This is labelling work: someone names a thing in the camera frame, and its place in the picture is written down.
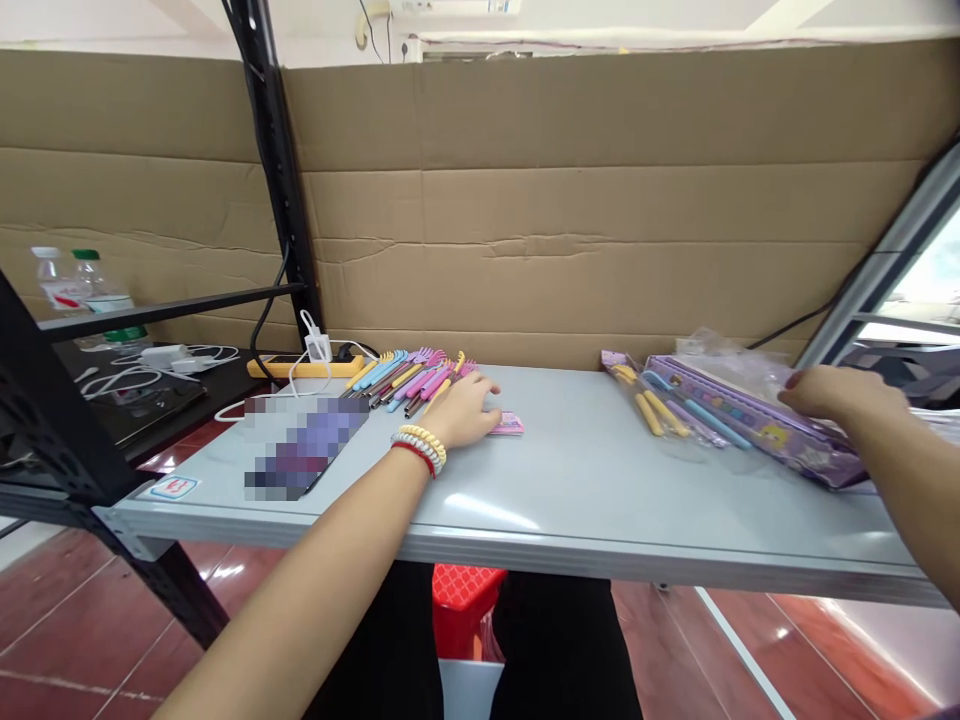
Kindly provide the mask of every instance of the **red floor tile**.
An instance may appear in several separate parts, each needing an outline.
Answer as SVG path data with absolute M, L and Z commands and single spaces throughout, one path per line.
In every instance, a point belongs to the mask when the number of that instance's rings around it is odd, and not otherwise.
M 243 407 L 241 406 L 237 408 L 237 410 L 242 417 Z M 216 420 L 209 420 L 183 438 L 183 440 L 180 442 L 185 445 L 196 445 L 197 447 L 203 447 L 211 440 L 225 433 L 231 427 L 233 427 L 233 423 L 222 423 L 217 422 Z
M 97 720 L 150 720 L 159 707 L 155 700 L 117 695 L 100 711 Z
M 226 554 L 207 582 L 227 613 L 233 616 L 239 612 L 284 553 L 270 548 L 234 547 Z M 166 697 L 202 656 L 200 647 L 179 623 L 174 623 L 124 683 L 123 690 Z
M 91 720 L 109 696 L 0 677 L 3 720 Z
M 235 412 L 238 417 L 243 417 L 242 407 L 237 408 Z M 210 420 L 198 427 L 182 440 L 174 443 L 170 447 L 157 453 L 152 458 L 142 463 L 137 469 L 164 474 L 174 472 L 180 463 L 182 463 L 191 455 L 195 454 L 197 450 L 202 448 L 211 440 L 226 432 L 231 426 L 232 423 L 222 423 L 217 422 L 216 420 Z
M 208 578 L 213 574 L 216 568 L 220 566 L 223 558 L 230 552 L 230 548 L 233 547 L 223 543 L 208 542 L 182 542 L 180 545 L 183 546 L 187 556 L 203 578 Z
M 875 720 L 767 595 L 709 592 L 798 720 Z
M 697 591 L 690 587 L 671 586 L 660 597 L 727 715 L 731 718 L 779 720 L 780 713 L 757 685 Z
M 659 591 L 614 581 L 613 599 L 644 717 L 727 720 Z
M 880 720 L 926 717 L 939 709 L 861 644 L 819 598 L 773 595 L 771 599 Z
M 170 622 L 119 558 L 0 655 L 0 668 L 114 689 Z
M 143 661 L 133 671 L 121 690 L 150 697 L 167 697 L 193 666 L 200 662 L 203 650 L 174 622 L 167 628 Z
M 0 573 L 0 652 L 113 557 L 82 530 L 64 530 Z
M 240 611 L 286 552 L 235 545 L 227 553 L 207 583 L 231 617 Z
M 162 450 L 149 460 L 138 465 L 137 470 L 161 473 L 162 475 L 172 473 L 184 460 L 195 454 L 200 447 L 200 445 L 184 445 L 182 443 L 171 445 L 166 450 Z

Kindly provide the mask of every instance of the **red plastic stool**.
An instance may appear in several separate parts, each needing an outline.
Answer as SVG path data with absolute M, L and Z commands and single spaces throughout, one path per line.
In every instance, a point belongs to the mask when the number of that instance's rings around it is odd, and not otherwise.
M 506 570 L 441 565 L 433 569 L 433 633 L 437 656 L 472 660 L 473 637 L 497 602 Z

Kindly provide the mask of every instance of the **yellow power strip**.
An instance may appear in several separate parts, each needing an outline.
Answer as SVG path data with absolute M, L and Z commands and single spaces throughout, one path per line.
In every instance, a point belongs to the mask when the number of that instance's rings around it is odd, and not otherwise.
M 267 370 L 269 370 L 270 373 L 279 380 L 287 377 L 287 373 L 290 372 L 290 368 L 297 361 L 297 357 L 299 356 L 261 355 L 260 359 L 263 360 L 263 364 L 267 366 Z M 362 355 L 358 355 L 348 363 L 330 363 L 330 371 L 333 377 L 351 378 L 363 369 L 363 365 L 364 358 Z M 263 374 L 263 370 L 261 370 L 260 366 L 257 365 L 256 360 L 251 360 L 247 363 L 247 373 L 249 373 L 250 377 L 266 377 L 266 375 Z M 297 369 L 293 371 L 293 376 L 327 377 L 327 366 L 323 363 L 312 363 L 305 360 L 297 365 Z

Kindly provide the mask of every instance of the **cardboard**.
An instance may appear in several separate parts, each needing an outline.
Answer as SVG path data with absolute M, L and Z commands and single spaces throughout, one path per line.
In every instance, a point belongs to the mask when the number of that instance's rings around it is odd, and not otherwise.
M 877 240 L 958 70 L 955 40 L 288 70 L 326 323 L 582 369 L 758 339 Z
M 325 322 L 378 348 L 594 368 L 825 302 L 960 125 L 960 44 L 284 73 Z M 0 51 L 0 266 L 92 247 L 140 304 L 272 282 L 239 63 Z M 261 303 L 151 327 L 244 346 Z M 771 349 L 795 355 L 817 321 Z M 296 347 L 280 299 L 261 345 Z
M 280 266 L 239 63 L 0 51 L 0 267 L 38 319 L 35 245 L 100 251 L 139 305 L 269 285 Z M 150 327 L 246 347 L 263 303 Z M 278 299 L 261 347 L 298 346 Z

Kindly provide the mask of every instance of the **black pants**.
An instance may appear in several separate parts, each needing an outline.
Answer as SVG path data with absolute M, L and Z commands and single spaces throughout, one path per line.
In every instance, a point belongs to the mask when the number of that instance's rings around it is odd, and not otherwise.
M 443 717 L 433 565 L 397 561 L 304 717 Z M 493 631 L 506 658 L 492 720 L 641 719 L 610 582 L 511 572 Z

